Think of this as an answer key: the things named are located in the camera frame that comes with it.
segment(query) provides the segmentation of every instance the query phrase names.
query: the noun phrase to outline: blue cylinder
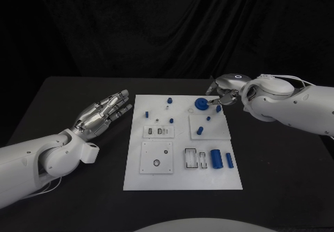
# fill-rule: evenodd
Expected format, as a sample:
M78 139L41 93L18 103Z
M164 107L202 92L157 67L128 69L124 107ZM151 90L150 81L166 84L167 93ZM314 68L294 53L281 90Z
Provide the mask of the blue cylinder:
M212 165L215 169L223 168L223 161L221 156L221 150L212 150L210 151L210 159L212 159Z
M195 101L195 106L199 110L206 110L209 108L208 100L205 98L198 98Z
M198 135L202 135L203 127L199 128Z
M228 159L228 164L229 164L229 168L234 168L234 161L232 161L232 157L231 157L231 153L226 153L226 159Z
M222 111L222 106L221 106L221 105L218 105L216 111L218 111L218 112Z

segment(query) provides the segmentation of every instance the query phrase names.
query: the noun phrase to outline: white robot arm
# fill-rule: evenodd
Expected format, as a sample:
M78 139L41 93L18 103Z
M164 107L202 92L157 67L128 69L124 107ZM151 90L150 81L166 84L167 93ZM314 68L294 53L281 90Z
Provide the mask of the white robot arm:
M288 81L277 77L301 81L304 87L294 88ZM290 127L334 136L333 87L316 86L294 76L262 74L252 80L241 74L225 74L212 83L206 94L215 89L222 98L209 101L209 105L231 105L241 96L244 110L259 120L278 120Z
M95 162L100 148L88 140L103 134L110 123L131 109L131 104L120 109L127 100L124 90L82 111L71 129L0 148L0 208L68 175L81 161Z

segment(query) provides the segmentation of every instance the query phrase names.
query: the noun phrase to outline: black tabletop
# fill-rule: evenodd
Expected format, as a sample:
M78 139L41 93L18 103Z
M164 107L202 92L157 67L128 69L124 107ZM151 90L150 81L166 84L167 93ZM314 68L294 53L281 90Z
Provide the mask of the black tabletop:
M203 95L212 80L48 78L10 144L59 133L110 94ZM130 231L182 218L265 227L334 226L334 160L320 137L223 107L244 190L123 191L133 111L92 140L101 151L49 193L0 210L2 231Z

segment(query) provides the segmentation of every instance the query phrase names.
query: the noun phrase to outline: cable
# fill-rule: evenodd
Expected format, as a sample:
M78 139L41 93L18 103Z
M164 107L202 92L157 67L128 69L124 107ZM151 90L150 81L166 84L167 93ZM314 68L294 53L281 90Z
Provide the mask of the cable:
M313 83L310 83L308 81L304 81L300 77L297 76L288 76L288 75L271 75L274 77L282 77L282 78L288 78L288 79L294 79L303 82L303 85L305 86L305 83L310 84L311 86L316 86Z
M48 189L49 189L49 186L48 186L48 188L42 191L42 192L39 192L39 193L35 193L35 194L32 194L32 195L28 195L26 197L23 197L22 199L26 199L26 198L31 198L31 197L35 197L35 196L38 196L38 195L41 195L41 194L43 194L43 193L48 193L48 192L51 192L58 186L59 186L59 184L61 184L61 182L62 182L62 177L59 178L59 182L58 182L58 185L49 190L49 191L46 191Z

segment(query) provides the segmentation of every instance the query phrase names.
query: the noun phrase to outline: black curtain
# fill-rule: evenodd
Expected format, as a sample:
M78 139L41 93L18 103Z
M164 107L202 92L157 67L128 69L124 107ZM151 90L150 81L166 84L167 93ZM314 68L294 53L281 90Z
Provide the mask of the black curtain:
M52 75L274 73L334 86L333 0L9 0L0 9L10 128Z

